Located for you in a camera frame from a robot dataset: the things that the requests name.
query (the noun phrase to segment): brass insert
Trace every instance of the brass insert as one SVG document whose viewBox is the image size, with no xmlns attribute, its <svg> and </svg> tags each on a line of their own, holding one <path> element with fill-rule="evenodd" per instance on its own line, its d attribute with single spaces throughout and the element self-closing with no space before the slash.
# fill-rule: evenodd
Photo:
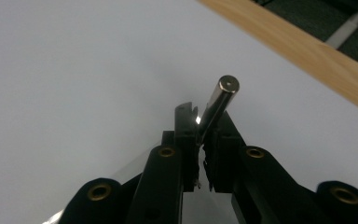
<svg viewBox="0 0 358 224">
<path fill-rule="evenodd" d="M 175 150 L 173 150 L 170 147 L 162 148 L 158 151 L 159 156 L 161 157 L 171 157 L 173 154 L 175 154 Z"/>
<path fill-rule="evenodd" d="M 89 189 L 89 192 L 87 193 L 87 196 L 92 201 L 100 201 L 106 198 L 110 195 L 110 192 L 112 191 L 112 188 L 110 185 L 106 183 L 101 183 L 94 185 L 92 188 Z"/>
<path fill-rule="evenodd" d="M 258 148 L 248 148 L 246 149 L 246 154 L 248 154 L 248 156 L 253 157 L 253 158 L 263 158 L 264 157 L 264 152 Z"/>
<path fill-rule="evenodd" d="M 342 203 L 353 204 L 353 205 L 358 204 L 358 196 L 352 193 L 348 189 L 344 189 L 341 187 L 332 187 L 330 189 L 330 192 L 333 194 L 334 197 L 336 197 Z"/>
</svg>

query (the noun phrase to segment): wooden edge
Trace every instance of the wooden edge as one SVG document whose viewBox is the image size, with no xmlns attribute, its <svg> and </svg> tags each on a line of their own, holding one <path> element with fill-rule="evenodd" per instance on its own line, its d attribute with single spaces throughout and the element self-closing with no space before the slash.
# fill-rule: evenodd
<svg viewBox="0 0 358 224">
<path fill-rule="evenodd" d="M 249 0 L 200 0 L 358 105 L 358 62 Z"/>
</svg>

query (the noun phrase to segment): dark floor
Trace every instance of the dark floor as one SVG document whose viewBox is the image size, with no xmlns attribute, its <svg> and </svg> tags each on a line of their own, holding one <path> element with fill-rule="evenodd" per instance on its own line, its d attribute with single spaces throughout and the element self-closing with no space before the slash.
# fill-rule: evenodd
<svg viewBox="0 0 358 224">
<path fill-rule="evenodd" d="M 256 1 L 309 34 L 325 41 L 353 13 L 358 0 Z M 358 30 L 338 49 L 358 61 Z"/>
</svg>

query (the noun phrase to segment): metal pin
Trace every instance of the metal pin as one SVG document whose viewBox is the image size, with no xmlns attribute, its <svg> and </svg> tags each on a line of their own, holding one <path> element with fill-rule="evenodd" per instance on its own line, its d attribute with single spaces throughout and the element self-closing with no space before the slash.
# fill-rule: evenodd
<svg viewBox="0 0 358 224">
<path fill-rule="evenodd" d="M 219 79 L 200 121 L 200 145 L 202 145 L 205 135 L 222 117 L 228 104 L 234 98 L 239 89 L 240 82 L 235 77 L 227 75 Z"/>
</svg>

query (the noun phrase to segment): white table surface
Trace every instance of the white table surface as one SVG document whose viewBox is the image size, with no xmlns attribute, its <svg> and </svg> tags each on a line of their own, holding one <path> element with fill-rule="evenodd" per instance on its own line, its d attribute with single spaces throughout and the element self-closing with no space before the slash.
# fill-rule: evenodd
<svg viewBox="0 0 358 224">
<path fill-rule="evenodd" d="M 200 3 L 0 1 L 0 223 L 42 223 L 113 176 L 225 74 L 248 144 L 309 189 L 358 188 L 358 108 Z"/>
</svg>

